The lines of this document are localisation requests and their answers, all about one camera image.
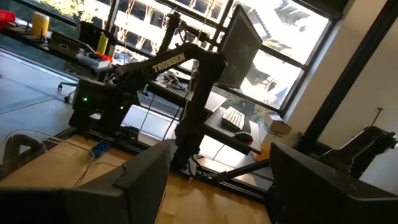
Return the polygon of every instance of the glass window pane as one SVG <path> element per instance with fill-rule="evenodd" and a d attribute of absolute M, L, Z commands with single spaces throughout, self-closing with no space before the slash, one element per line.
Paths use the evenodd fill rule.
<path fill-rule="evenodd" d="M 32 16 L 34 14 L 34 10 L 16 3 L 14 1 L 8 1 L 5 9 L 13 11 L 16 13 L 17 22 L 22 25 L 26 25 L 27 21 L 32 20 Z M 64 22 L 58 21 L 54 18 L 50 18 L 50 29 L 56 29 L 60 32 L 63 32 L 65 35 L 69 35 L 73 37 L 75 35 L 75 27 L 70 26 Z M 4 47 L 11 52 L 15 52 L 23 57 L 31 59 L 33 61 L 40 62 L 43 65 L 46 65 L 50 68 L 54 68 L 61 72 L 64 72 L 65 66 L 67 64 L 66 61 L 50 55 L 46 52 L 43 52 L 34 47 L 30 47 L 22 42 L 19 42 L 14 39 L 10 39 L 6 36 L 0 35 L 0 46 Z"/>
<path fill-rule="evenodd" d="M 170 0 L 183 6 L 203 17 L 209 15 L 208 19 L 215 22 L 220 21 L 221 15 L 224 13 L 227 0 Z"/>
<path fill-rule="evenodd" d="M 328 19 L 293 0 L 235 1 L 224 26 L 228 26 L 237 4 L 245 8 L 263 44 L 305 64 L 328 24 Z"/>
<path fill-rule="evenodd" d="M 162 43 L 165 34 L 166 15 L 172 11 L 171 8 L 155 1 L 121 0 L 118 16 L 115 24 L 119 27 L 118 39 L 126 40 L 127 43 L 135 46 L 152 55 L 156 54 L 157 49 Z M 204 26 L 202 22 L 191 17 L 181 15 L 181 19 L 188 25 L 202 29 L 210 37 L 213 37 L 215 29 L 210 26 Z M 188 34 L 187 42 L 196 43 L 195 36 Z M 169 48 L 174 49 L 176 44 L 182 44 L 180 34 L 175 32 Z M 210 47 L 209 44 L 198 42 L 198 45 L 204 49 Z M 185 62 L 182 67 L 191 69 L 193 62 Z"/>
<path fill-rule="evenodd" d="M 301 71 L 300 68 L 259 50 L 238 91 L 280 108 Z"/>
<path fill-rule="evenodd" d="M 61 14 L 74 21 L 92 22 L 98 27 L 105 27 L 108 20 L 109 0 L 26 0 L 32 4 Z"/>

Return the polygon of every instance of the desk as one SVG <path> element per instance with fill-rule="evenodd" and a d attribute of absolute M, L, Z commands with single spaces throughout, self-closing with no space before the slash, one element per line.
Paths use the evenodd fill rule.
<path fill-rule="evenodd" d="M 174 90 L 171 88 L 166 88 L 161 82 L 159 81 L 151 81 L 148 83 L 147 90 L 155 95 L 158 95 L 165 100 L 168 100 L 172 103 L 175 103 L 176 105 L 180 107 L 185 107 L 186 103 L 186 96 L 187 92 L 186 91 L 178 91 Z M 193 91 L 190 91 L 188 94 L 188 100 L 191 100 L 193 96 Z M 212 114 L 214 113 L 224 102 L 226 101 L 226 98 L 211 92 L 209 98 L 207 99 L 206 106 L 205 106 L 205 111 L 207 114 Z"/>
<path fill-rule="evenodd" d="M 224 128 L 222 124 L 222 117 L 225 108 L 219 108 L 213 115 L 211 115 L 203 125 L 203 132 L 209 137 L 214 138 L 215 140 L 226 144 L 233 149 L 242 152 L 243 154 L 248 155 L 250 152 L 255 152 L 256 154 L 261 154 L 261 140 L 260 140 L 260 131 L 259 125 L 252 121 L 250 122 L 251 133 L 250 135 L 253 137 L 252 144 L 246 144 L 241 141 L 236 140 L 234 136 L 234 132 L 229 129 Z"/>
<path fill-rule="evenodd" d="M 57 52 L 55 50 L 51 50 L 45 44 L 41 44 L 41 43 L 38 43 L 38 42 L 31 41 L 28 38 L 25 38 L 22 35 L 19 35 L 17 32 L 15 32 L 15 31 L 13 31 L 11 29 L 3 29 L 3 30 L 0 31 L 0 34 L 5 35 L 7 37 L 10 37 L 10 38 L 12 38 L 14 40 L 17 40 L 19 42 L 22 42 L 23 44 L 29 45 L 29 46 L 34 47 L 36 49 L 39 49 L 39 50 L 41 50 L 43 52 L 46 52 L 48 54 L 51 54 L 53 56 L 56 56 L 56 57 L 58 57 L 58 58 L 60 58 L 62 60 L 65 60 L 67 62 L 74 63 L 74 64 L 76 64 L 78 66 L 81 66 L 84 69 L 87 69 L 94 77 L 96 77 L 96 69 L 91 67 L 91 66 L 89 66 L 89 65 L 87 65 L 87 64 L 85 64 L 85 63 L 79 62 L 79 60 L 76 57 L 70 57 L 70 56 L 62 54 L 60 52 Z"/>

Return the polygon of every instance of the wire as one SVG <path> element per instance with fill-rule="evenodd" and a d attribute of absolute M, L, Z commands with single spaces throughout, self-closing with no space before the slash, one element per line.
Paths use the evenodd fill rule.
<path fill-rule="evenodd" d="M 215 0 L 211 0 L 211 4 L 210 4 L 210 6 L 209 6 L 209 9 L 211 9 L 211 8 L 213 7 L 214 3 L 215 3 Z M 208 16 L 210 15 L 210 12 L 211 12 L 211 10 L 209 10 L 209 11 L 207 12 L 206 17 L 205 17 L 205 20 L 203 20 L 202 27 L 201 27 L 201 29 L 199 30 L 199 35 L 198 35 L 199 37 L 200 37 L 201 33 L 203 32 L 203 28 L 204 28 L 205 25 L 206 25 L 207 18 L 208 18 Z M 195 44 L 198 45 L 198 42 L 199 42 L 199 38 L 196 39 Z M 188 93 L 191 92 L 193 74 L 194 74 L 194 71 L 193 71 L 193 69 L 192 69 L 192 71 L 191 71 L 191 79 L 189 80 Z M 187 98 L 187 100 L 186 100 L 186 102 L 185 102 L 185 106 L 184 106 L 184 110 L 183 110 L 182 119 L 184 119 L 185 116 L 187 115 L 188 102 L 189 102 L 189 98 Z"/>
<path fill-rule="evenodd" d="M 178 34 L 180 34 L 180 38 L 182 43 L 184 44 L 187 41 L 187 31 L 181 28 L 178 28 Z"/>
<path fill-rule="evenodd" d="M 173 122 L 175 121 L 175 118 L 177 117 L 178 112 L 180 112 L 180 109 L 181 109 L 181 107 L 178 107 L 178 110 L 177 110 L 177 112 L 175 113 L 175 115 L 174 115 L 174 117 L 173 117 L 173 119 L 172 119 L 172 122 L 170 122 L 169 127 L 167 128 L 166 132 L 164 133 L 164 136 L 163 136 L 162 141 L 166 138 L 166 135 L 167 135 L 167 133 L 168 133 L 170 127 L 173 125 Z"/>
<path fill-rule="evenodd" d="M 143 120 L 143 122 L 142 122 L 141 128 L 139 129 L 140 132 L 141 132 L 141 130 L 142 130 L 142 127 L 144 127 L 145 120 L 146 120 L 147 117 L 148 117 L 149 110 L 150 110 L 150 107 L 152 106 L 152 103 L 154 102 L 154 99 L 155 99 L 155 95 L 153 94 L 153 97 L 152 97 L 152 99 L 151 99 L 151 101 L 150 101 L 150 103 L 149 103 L 149 106 L 148 106 L 147 114 L 145 114 L 145 118 L 144 118 L 144 120 Z"/>
<path fill-rule="evenodd" d="M 85 176 L 86 176 L 86 174 L 88 172 L 88 169 L 91 167 L 93 161 L 94 161 L 94 159 L 92 159 L 90 161 L 90 163 L 88 164 L 88 166 L 85 169 L 85 171 L 83 172 L 83 174 L 79 177 L 79 179 L 75 182 L 75 184 L 73 184 L 73 187 L 77 187 L 82 182 L 82 180 L 85 178 Z"/>
<path fill-rule="evenodd" d="M 77 187 L 77 186 L 79 186 L 80 184 L 81 184 L 81 182 L 84 180 L 84 178 L 86 177 L 86 175 L 87 175 L 87 173 L 88 173 L 88 170 L 90 169 L 90 168 L 92 168 L 93 166 L 95 166 L 95 165 L 100 165 L 100 164 L 105 164 L 105 165 L 108 165 L 108 166 L 111 166 L 111 167 L 113 167 L 113 168 L 117 168 L 118 166 L 116 166 L 116 165 L 114 165 L 114 164 L 110 164 L 110 163 L 108 163 L 108 162 L 96 162 L 96 163 L 94 163 L 93 164 L 93 159 L 90 161 L 90 163 L 88 164 L 88 167 L 87 167 L 87 169 L 84 171 L 84 173 L 79 177 L 79 179 L 75 182 L 75 184 L 73 185 L 73 187 Z"/>
<path fill-rule="evenodd" d="M 214 161 L 218 155 L 218 153 L 224 148 L 225 144 L 223 144 L 223 146 L 220 147 L 220 149 L 217 151 L 217 153 L 214 155 L 212 161 Z"/>

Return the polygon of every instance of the keyboard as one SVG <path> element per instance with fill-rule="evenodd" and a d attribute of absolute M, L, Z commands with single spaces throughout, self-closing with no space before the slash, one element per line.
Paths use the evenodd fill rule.
<path fill-rule="evenodd" d="M 244 114 L 230 106 L 223 115 L 223 123 L 228 124 L 232 128 L 242 131 L 244 125 Z"/>

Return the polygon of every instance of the cardboard box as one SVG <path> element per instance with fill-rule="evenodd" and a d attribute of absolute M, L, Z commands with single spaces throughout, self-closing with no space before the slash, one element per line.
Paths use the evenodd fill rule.
<path fill-rule="evenodd" d="M 255 161 L 261 161 L 264 159 L 269 159 L 269 150 L 271 149 L 272 142 L 280 142 L 283 136 L 274 133 L 270 130 L 266 130 L 266 135 L 261 141 L 261 154 L 256 154 L 253 152 L 253 158 Z"/>
<path fill-rule="evenodd" d="M 279 134 L 288 134 L 292 130 L 292 128 L 285 123 L 285 121 L 275 113 L 267 113 L 264 116 L 264 123 L 267 127 L 276 133 Z"/>
<path fill-rule="evenodd" d="M 256 161 L 269 159 L 271 143 L 282 141 L 283 137 L 290 133 L 290 130 L 292 130 L 292 128 L 275 113 L 266 114 L 264 117 L 264 123 L 266 134 L 261 141 L 261 155 L 253 153 L 253 158 Z"/>

